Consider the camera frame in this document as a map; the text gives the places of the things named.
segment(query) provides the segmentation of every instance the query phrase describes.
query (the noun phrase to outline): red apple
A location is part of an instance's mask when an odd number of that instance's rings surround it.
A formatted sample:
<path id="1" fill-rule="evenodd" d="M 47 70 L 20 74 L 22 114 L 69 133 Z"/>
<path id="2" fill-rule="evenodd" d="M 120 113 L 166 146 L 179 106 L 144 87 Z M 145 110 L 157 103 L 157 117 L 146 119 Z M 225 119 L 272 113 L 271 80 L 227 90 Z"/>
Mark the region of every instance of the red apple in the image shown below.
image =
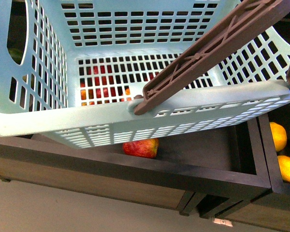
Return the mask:
<path id="1" fill-rule="evenodd" d="M 157 155 L 158 146 L 159 140 L 155 138 L 127 142 L 122 145 L 122 149 L 129 156 L 139 156 L 153 159 Z"/>
<path id="2" fill-rule="evenodd" d="M 105 98 L 108 98 L 108 90 L 107 90 L 107 88 L 103 88 L 103 96 Z"/>
<path id="3" fill-rule="evenodd" d="M 108 72 L 108 73 L 112 73 L 112 66 L 111 66 L 111 65 L 108 65 L 108 66 L 107 66 L 107 72 Z"/>
<path id="4" fill-rule="evenodd" d="M 97 98 L 101 98 L 101 89 L 96 89 L 96 96 Z"/>
<path id="5" fill-rule="evenodd" d="M 101 71 L 102 74 L 104 74 L 105 73 L 105 67 L 104 66 L 100 66 L 100 71 Z"/>
<path id="6" fill-rule="evenodd" d="M 100 85 L 100 80 L 98 77 L 95 77 L 95 86 L 99 86 Z"/>
<path id="7" fill-rule="evenodd" d="M 93 74 L 98 74 L 99 70 L 97 66 L 93 66 Z"/>
<path id="8" fill-rule="evenodd" d="M 116 90 L 114 87 L 111 87 L 111 96 L 115 97 L 116 96 Z"/>
<path id="9" fill-rule="evenodd" d="M 100 88 L 96 89 L 96 96 L 97 96 L 97 98 L 101 98 L 102 97 Z M 109 97 L 107 88 L 103 88 L 103 96 L 105 98 Z"/>

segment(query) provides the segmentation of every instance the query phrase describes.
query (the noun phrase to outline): apple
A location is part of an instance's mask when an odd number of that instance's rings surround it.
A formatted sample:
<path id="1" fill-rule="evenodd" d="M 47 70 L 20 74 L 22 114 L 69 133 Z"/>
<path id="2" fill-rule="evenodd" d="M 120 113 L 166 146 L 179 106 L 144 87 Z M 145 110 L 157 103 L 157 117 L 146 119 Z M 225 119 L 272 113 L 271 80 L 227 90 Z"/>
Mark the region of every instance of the apple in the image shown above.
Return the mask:
<path id="1" fill-rule="evenodd" d="M 101 98 L 102 97 L 100 88 L 96 89 L 96 96 L 97 96 L 97 98 Z M 103 88 L 103 96 L 105 98 L 109 97 L 107 88 Z"/>
<path id="2" fill-rule="evenodd" d="M 93 74 L 98 74 L 99 70 L 97 66 L 93 66 Z"/>
<path id="3" fill-rule="evenodd" d="M 122 145 L 122 149 L 125 154 L 129 156 L 139 156 L 153 159 L 157 155 L 158 146 L 159 140 L 155 138 L 127 142 Z"/>
<path id="4" fill-rule="evenodd" d="M 104 67 L 104 66 L 100 66 L 100 70 L 101 70 L 101 73 L 102 73 L 102 74 L 105 73 L 105 67 Z"/>

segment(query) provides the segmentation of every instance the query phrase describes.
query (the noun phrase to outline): light blue plastic basket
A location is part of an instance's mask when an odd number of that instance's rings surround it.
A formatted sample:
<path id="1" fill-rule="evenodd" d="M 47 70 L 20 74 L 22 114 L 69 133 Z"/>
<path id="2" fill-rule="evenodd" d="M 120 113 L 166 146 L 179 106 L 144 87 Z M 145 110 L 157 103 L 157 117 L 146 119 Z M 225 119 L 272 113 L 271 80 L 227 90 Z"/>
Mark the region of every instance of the light blue plastic basket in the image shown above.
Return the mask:
<path id="1" fill-rule="evenodd" d="M 134 115 L 142 100 L 127 99 L 237 0 L 27 0 L 21 65 L 6 44 L 11 2 L 0 0 L 0 136 L 42 133 L 87 148 L 236 125 L 290 102 L 290 45 L 269 28 L 160 106 Z"/>

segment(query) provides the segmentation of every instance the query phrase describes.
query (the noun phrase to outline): orange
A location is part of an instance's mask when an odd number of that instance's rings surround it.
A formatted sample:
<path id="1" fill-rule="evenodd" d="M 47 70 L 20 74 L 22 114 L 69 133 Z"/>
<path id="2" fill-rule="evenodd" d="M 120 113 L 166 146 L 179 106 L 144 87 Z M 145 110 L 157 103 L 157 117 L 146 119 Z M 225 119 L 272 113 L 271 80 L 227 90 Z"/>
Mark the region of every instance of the orange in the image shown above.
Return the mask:
<path id="1" fill-rule="evenodd" d="M 270 122 L 276 152 L 281 151 L 287 144 L 287 133 L 281 125 Z"/>
<path id="2" fill-rule="evenodd" d="M 282 179 L 290 182 L 290 157 L 277 156 Z"/>

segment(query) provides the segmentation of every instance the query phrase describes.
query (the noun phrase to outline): gray floor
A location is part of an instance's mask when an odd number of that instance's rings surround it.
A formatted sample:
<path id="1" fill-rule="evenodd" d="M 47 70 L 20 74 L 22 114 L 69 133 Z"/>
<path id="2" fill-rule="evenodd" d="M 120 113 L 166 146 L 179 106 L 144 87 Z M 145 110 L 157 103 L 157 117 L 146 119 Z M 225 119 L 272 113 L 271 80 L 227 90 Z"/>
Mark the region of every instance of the gray floor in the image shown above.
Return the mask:
<path id="1" fill-rule="evenodd" d="M 273 232 L 17 181 L 0 182 L 0 232 Z"/>

